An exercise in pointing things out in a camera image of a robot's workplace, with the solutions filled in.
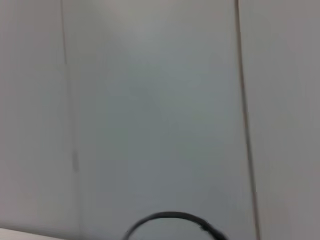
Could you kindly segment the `black round teapot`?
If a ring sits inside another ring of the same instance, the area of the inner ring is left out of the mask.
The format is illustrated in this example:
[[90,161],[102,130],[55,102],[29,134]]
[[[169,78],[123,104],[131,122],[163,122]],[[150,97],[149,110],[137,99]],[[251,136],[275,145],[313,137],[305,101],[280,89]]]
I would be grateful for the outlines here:
[[161,211],[150,214],[140,220],[138,220],[122,237],[121,240],[130,240],[131,235],[143,224],[153,221],[156,219],[182,219],[186,221],[190,221],[196,225],[198,225],[202,230],[207,232],[213,240],[229,240],[226,235],[224,235],[221,231],[213,227],[209,222],[204,220],[201,217],[196,215],[180,212],[180,211]]

